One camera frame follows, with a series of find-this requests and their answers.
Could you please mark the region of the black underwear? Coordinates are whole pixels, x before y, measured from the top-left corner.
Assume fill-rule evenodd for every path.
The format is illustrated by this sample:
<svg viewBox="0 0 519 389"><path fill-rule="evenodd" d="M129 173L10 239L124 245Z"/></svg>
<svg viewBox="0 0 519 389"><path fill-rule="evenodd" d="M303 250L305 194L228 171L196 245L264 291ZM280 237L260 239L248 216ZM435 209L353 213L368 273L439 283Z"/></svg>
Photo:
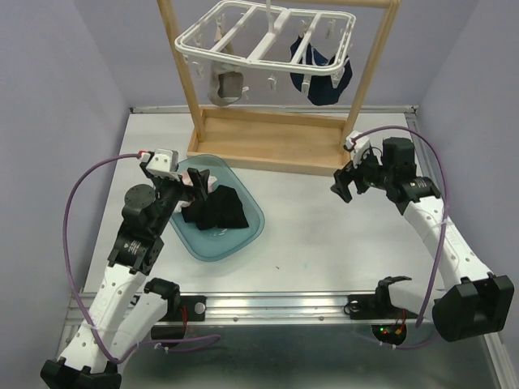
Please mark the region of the black underwear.
<svg viewBox="0 0 519 389"><path fill-rule="evenodd" d="M223 185L209 193L205 200L197 199L183 208L182 217L186 223L195 224L198 230L249 227L237 191Z"/></svg>

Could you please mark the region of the navy blue underwear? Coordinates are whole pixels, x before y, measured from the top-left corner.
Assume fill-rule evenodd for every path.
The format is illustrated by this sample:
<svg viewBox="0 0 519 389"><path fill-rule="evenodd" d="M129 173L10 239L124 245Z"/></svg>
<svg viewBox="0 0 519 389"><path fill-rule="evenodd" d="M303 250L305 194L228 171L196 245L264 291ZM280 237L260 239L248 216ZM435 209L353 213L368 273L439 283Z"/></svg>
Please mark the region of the navy blue underwear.
<svg viewBox="0 0 519 389"><path fill-rule="evenodd" d="M313 48L311 44L308 44L306 52L299 62L306 65L327 66L334 61L335 57L328 59ZM343 69L335 75L311 76L307 99L316 106L335 105L340 100L341 94L349 86L352 77L353 70L350 58L346 57Z"/></svg>

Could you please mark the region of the white pink underwear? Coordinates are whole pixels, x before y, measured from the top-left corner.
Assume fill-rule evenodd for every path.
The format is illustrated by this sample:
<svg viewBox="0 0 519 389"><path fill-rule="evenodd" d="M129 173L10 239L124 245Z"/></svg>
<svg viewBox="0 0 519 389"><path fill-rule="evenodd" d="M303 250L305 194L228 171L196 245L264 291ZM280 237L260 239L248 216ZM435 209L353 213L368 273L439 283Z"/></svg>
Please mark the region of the white pink underwear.
<svg viewBox="0 0 519 389"><path fill-rule="evenodd" d="M210 174L208 169L198 170L188 168L180 173L181 181L186 192L182 195L174 209L174 214L180 213L196 200L205 200L214 191L218 179Z"/></svg>

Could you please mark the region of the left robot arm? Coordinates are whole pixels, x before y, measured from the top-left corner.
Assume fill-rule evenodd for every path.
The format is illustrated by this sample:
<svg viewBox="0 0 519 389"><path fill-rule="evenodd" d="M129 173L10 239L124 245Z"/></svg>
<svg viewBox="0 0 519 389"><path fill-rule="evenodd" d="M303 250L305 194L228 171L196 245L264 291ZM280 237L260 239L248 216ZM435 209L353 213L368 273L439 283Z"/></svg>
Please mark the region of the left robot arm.
<svg viewBox="0 0 519 389"><path fill-rule="evenodd" d="M139 160L152 183L133 186L125 195L122 224L100 288L90 306L75 297L84 320L60 356L41 369L50 388L120 387L128 360L152 327L180 311L178 285L148 276L174 209L195 189L177 174L177 152L144 152Z"/></svg>

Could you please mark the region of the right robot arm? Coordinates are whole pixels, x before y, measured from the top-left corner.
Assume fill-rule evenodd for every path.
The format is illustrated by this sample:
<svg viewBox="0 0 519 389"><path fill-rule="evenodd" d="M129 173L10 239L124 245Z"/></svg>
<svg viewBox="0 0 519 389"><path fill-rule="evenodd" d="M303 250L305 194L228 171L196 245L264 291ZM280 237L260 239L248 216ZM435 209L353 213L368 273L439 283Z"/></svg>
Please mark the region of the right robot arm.
<svg viewBox="0 0 519 389"><path fill-rule="evenodd" d="M350 202L350 184L358 194L382 190L414 229L433 259L428 284L409 276L387 276L375 291L351 295L345 313L375 320L414 314L432 321L448 342L502 331L515 291L507 276L496 275L470 248L446 215L447 202L429 177L420 177L410 139L383 141L376 156L369 138L355 131L345 141L348 164L334 174L333 193Z"/></svg>

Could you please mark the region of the grey underwear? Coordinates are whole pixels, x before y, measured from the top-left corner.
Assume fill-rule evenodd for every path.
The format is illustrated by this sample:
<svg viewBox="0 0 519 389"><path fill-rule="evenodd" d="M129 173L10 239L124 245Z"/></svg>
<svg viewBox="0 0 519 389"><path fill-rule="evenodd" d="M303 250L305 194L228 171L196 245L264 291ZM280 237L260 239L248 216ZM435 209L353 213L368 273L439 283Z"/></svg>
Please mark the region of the grey underwear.
<svg viewBox="0 0 519 389"><path fill-rule="evenodd" d="M239 101L248 87L240 68L224 62L210 64L208 99L219 107L226 107Z"/></svg>

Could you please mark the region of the wooden rack stand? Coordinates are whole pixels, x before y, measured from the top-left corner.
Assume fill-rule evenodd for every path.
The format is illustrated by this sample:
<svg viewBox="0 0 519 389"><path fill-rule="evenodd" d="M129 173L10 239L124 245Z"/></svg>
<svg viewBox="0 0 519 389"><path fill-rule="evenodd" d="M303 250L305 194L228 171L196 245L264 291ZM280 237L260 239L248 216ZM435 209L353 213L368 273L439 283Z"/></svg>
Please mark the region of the wooden rack stand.
<svg viewBox="0 0 519 389"><path fill-rule="evenodd" d="M194 123L188 156L215 154L233 167L317 175L330 174L345 165L350 159L343 148L345 138L357 121L400 6L398 1L349 1L347 4L380 8L384 15L347 118L331 118L200 106L186 57L175 49L174 41L182 31L174 6L170 1L159 1L157 5L169 47Z"/></svg>

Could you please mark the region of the teal plastic basin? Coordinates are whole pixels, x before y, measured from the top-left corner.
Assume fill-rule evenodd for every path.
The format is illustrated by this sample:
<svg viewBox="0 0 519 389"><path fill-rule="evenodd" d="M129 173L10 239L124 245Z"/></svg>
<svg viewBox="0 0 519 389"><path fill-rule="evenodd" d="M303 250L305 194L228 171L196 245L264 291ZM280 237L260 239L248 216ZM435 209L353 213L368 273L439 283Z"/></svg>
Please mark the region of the teal plastic basin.
<svg viewBox="0 0 519 389"><path fill-rule="evenodd" d="M205 262L224 259L247 246L262 233L264 228L262 210L238 176L221 158L214 155L200 155L188 158L178 165L180 172L188 168L208 169L210 174L218 179L214 190L219 185L234 188L242 201L243 211L249 223L249 227L245 229L198 230L195 224L184 221L182 213L173 214L170 223L193 257Z"/></svg>

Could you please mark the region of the aluminium rail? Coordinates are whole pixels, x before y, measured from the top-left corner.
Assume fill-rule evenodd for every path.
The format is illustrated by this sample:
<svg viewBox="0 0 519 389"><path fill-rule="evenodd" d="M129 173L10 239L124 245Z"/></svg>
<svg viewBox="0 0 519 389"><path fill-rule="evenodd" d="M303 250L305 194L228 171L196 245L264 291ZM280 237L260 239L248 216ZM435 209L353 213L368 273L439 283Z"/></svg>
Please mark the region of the aluminium rail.
<svg viewBox="0 0 519 389"><path fill-rule="evenodd" d="M418 310L403 313L393 308L377 314L369 292L331 293L184 293L169 301L157 293L136 293L130 297L125 314L137 309L138 318L152 317L159 326L182 323L182 312L195 326L311 325L346 323L414 322Z"/></svg>

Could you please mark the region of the white clip hanger frame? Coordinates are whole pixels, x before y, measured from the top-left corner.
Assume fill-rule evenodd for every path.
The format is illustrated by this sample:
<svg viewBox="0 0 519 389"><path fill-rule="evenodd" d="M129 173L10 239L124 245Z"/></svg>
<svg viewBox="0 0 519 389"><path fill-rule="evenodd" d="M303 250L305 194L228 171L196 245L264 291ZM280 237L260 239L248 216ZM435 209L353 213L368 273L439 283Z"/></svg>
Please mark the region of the white clip hanger frame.
<svg viewBox="0 0 519 389"><path fill-rule="evenodd" d="M262 15L266 19L266 32L251 46L245 55L231 53L226 47L248 28L251 20ZM285 27L293 19L301 22L298 44L287 60L271 60L266 56L279 41ZM219 1L174 41L175 49L184 57L203 58L235 68L268 71L272 75L290 73L302 76L301 92L310 91L315 77L327 77L332 88L337 89L345 78L345 68L350 64L350 40L357 18L344 11L322 11L273 6L250 1ZM326 27L325 37L337 37L336 51L329 58L319 60L311 42L319 27Z"/></svg>

